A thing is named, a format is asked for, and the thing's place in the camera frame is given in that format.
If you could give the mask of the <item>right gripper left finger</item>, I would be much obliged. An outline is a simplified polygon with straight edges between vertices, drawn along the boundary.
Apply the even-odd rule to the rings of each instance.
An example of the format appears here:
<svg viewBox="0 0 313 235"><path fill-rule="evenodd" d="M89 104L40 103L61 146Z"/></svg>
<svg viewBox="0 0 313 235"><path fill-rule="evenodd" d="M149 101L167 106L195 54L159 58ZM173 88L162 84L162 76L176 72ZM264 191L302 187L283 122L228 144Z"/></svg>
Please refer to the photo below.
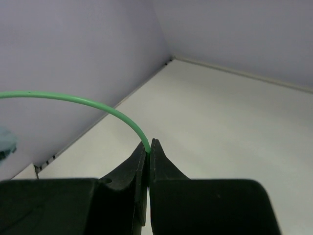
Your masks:
<svg viewBox="0 0 313 235"><path fill-rule="evenodd" d="M102 178L0 184L3 235L138 235L145 225L147 156L142 143Z"/></svg>

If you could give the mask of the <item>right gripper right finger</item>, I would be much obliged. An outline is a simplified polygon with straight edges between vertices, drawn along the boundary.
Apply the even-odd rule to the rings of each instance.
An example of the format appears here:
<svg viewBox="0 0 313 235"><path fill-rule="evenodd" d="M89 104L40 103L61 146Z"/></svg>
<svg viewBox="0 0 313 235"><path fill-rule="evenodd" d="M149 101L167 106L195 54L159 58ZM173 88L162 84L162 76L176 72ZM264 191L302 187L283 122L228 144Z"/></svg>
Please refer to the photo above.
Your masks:
<svg viewBox="0 0 313 235"><path fill-rule="evenodd" d="M250 179L190 179L153 139L150 212L156 235L279 235L269 196Z"/></svg>

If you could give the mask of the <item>light blue headphones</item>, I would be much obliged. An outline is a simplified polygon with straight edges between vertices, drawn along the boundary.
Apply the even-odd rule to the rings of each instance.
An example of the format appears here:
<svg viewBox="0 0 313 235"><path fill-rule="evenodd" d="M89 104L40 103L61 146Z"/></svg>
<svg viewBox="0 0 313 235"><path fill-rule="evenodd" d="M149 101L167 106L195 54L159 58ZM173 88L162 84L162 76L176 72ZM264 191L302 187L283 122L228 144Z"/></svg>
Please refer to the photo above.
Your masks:
<svg viewBox="0 0 313 235"><path fill-rule="evenodd" d="M7 128L0 128L0 161L7 159L17 149L17 137Z"/></svg>

